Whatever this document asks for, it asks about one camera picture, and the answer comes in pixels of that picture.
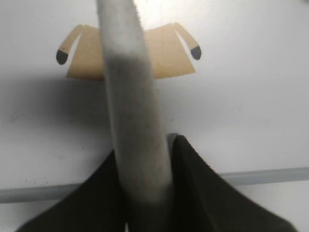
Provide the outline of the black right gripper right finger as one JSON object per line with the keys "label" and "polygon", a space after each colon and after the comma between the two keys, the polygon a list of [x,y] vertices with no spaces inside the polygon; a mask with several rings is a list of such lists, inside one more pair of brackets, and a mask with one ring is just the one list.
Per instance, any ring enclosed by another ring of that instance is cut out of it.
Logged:
{"label": "black right gripper right finger", "polygon": [[223,180],[183,135],[168,136],[175,190],[172,232],[295,232]]}

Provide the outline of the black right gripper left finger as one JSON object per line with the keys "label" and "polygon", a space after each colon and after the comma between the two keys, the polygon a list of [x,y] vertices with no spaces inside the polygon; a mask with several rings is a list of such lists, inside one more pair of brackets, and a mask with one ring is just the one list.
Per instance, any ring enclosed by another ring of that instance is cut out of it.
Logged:
{"label": "black right gripper left finger", "polygon": [[123,232],[126,199],[113,152],[66,198],[22,225],[20,232]]}

